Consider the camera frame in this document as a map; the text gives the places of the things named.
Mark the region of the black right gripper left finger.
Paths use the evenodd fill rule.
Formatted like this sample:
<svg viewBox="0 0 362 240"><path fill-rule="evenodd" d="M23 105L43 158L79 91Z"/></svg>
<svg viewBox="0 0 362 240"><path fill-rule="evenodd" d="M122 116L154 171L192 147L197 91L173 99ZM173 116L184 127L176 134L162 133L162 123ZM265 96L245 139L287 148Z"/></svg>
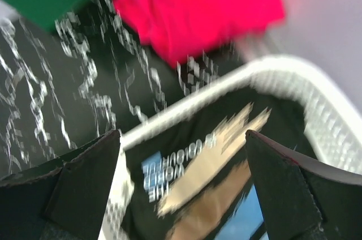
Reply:
<svg viewBox="0 0 362 240"><path fill-rule="evenodd" d="M1 180L1 239L97 239L120 132Z"/></svg>

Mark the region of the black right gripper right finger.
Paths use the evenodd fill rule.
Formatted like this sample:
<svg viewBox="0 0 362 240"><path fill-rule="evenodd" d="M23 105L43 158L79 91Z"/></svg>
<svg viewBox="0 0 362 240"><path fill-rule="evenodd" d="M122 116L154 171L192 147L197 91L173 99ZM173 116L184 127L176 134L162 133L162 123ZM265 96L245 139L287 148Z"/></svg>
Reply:
<svg viewBox="0 0 362 240"><path fill-rule="evenodd" d="M270 239L361 239L361 175L251 130L245 150Z"/></svg>

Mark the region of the white plastic basket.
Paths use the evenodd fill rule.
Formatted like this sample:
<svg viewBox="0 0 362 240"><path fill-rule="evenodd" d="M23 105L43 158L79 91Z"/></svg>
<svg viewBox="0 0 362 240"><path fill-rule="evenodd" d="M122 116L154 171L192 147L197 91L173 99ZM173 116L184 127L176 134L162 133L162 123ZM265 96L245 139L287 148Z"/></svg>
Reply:
<svg viewBox="0 0 362 240"><path fill-rule="evenodd" d="M361 114L317 66L287 54L266 55L230 71L122 135L109 206L124 208L133 191L125 150L246 86L299 102L304 107L305 135L319 160L361 173Z"/></svg>

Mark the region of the black marble pattern mat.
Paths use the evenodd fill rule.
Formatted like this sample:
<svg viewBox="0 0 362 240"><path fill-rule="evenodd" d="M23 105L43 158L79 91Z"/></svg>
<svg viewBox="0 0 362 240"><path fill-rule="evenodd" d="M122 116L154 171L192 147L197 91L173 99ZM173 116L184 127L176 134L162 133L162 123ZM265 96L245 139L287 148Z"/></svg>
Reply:
<svg viewBox="0 0 362 240"><path fill-rule="evenodd" d="M226 45L171 69L113 10L86 0L47 32L1 19L1 177L127 132L242 64Z"/></svg>

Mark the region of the black printed t-shirt in basket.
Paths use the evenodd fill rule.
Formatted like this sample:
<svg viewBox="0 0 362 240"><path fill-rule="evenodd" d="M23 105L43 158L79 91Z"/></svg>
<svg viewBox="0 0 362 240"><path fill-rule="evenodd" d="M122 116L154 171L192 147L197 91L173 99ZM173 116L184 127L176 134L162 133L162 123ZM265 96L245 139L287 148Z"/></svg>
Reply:
<svg viewBox="0 0 362 240"><path fill-rule="evenodd" d="M130 239L250 239L263 218L245 151L258 131L308 156L304 109L245 87L126 152Z"/></svg>

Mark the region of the pink folded t-shirt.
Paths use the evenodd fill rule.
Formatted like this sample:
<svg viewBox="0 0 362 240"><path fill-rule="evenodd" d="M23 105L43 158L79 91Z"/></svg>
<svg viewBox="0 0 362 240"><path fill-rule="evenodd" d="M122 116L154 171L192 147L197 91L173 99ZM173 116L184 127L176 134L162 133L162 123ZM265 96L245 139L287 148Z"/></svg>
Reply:
<svg viewBox="0 0 362 240"><path fill-rule="evenodd" d="M171 67L285 18L282 0L113 0L120 17Z"/></svg>

